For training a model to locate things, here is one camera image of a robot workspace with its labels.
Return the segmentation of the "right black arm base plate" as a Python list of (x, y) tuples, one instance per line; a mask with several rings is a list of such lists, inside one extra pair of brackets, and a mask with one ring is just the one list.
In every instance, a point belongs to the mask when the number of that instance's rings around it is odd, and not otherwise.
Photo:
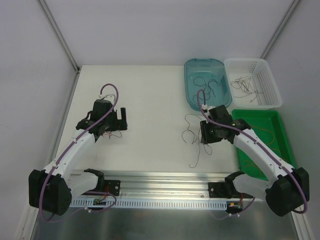
[(252, 199), (253, 196), (240, 193), (233, 188), (229, 188), (225, 182), (209, 182), (207, 184), (209, 198), (225, 199)]

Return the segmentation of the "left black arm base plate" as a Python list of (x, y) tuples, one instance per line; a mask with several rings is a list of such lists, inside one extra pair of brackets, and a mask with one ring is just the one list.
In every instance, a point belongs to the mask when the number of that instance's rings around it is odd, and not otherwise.
[(106, 192), (114, 196), (120, 195), (121, 181), (120, 180), (104, 180), (98, 187), (94, 189), (95, 192)]

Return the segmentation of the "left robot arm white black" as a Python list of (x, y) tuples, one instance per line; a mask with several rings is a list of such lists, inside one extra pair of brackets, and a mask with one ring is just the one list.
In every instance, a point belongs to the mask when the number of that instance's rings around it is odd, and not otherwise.
[(74, 199), (92, 192), (101, 194), (106, 189), (104, 173), (85, 169), (78, 177), (71, 173), (83, 154), (105, 133), (128, 129), (127, 110), (120, 108), (118, 118), (115, 104), (97, 99), (91, 111), (80, 120), (67, 147), (42, 170), (34, 169), (28, 177), (28, 202), (31, 207), (62, 216)]

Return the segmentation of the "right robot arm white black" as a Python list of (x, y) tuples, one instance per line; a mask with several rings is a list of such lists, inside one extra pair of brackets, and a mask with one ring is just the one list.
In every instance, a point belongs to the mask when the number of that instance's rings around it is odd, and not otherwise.
[(224, 179), (224, 191), (229, 197), (247, 194), (265, 199), (268, 207), (280, 217), (290, 212), (304, 214), (310, 200), (308, 172), (294, 168), (274, 153), (243, 119), (233, 119), (224, 105), (209, 107), (200, 104), (205, 118), (200, 123), (204, 144), (227, 140), (244, 152), (266, 176), (254, 178), (237, 171)]

